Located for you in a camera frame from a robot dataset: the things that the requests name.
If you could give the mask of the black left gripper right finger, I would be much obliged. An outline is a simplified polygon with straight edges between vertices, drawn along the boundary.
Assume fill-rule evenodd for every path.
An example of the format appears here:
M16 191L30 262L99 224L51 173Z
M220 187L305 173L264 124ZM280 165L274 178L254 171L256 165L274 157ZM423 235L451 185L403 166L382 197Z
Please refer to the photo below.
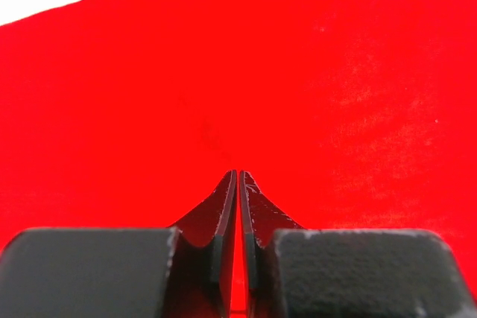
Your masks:
M248 171L239 177L249 317L307 317L307 249L301 225L272 203Z

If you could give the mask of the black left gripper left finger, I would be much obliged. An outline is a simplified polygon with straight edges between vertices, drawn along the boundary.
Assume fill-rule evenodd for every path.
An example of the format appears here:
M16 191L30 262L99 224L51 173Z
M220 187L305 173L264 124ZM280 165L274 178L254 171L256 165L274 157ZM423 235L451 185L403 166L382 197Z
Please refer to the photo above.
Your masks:
M229 317L236 232L237 172L173 224L177 238L167 286L168 317Z

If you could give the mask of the red t shirt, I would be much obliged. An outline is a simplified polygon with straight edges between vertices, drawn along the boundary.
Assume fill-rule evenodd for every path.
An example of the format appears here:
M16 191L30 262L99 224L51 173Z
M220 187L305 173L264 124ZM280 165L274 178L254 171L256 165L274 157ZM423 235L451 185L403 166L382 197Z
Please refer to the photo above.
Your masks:
M168 317L241 171L307 317L476 315L476 0L83 0L1 27L1 315ZM245 308L247 287L244 265Z

